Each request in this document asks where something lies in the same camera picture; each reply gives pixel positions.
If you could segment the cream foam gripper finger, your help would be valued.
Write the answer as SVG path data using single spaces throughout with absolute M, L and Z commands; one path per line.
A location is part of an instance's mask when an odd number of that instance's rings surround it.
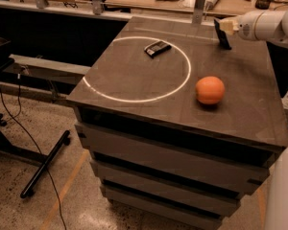
M 225 32 L 227 35 L 234 35 L 239 31 L 238 28 L 238 17 L 228 17 L 219 21 L 220 30 Z

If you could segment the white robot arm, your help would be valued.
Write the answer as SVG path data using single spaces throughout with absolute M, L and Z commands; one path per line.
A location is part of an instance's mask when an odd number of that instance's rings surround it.
M 238 35 L 245 40 L 272 42 L 288 49 L 288 10 L 249 11 L 219 22 L 227 35 Z M 264 230 L 288 230 L 288 147 L 275 163 Z

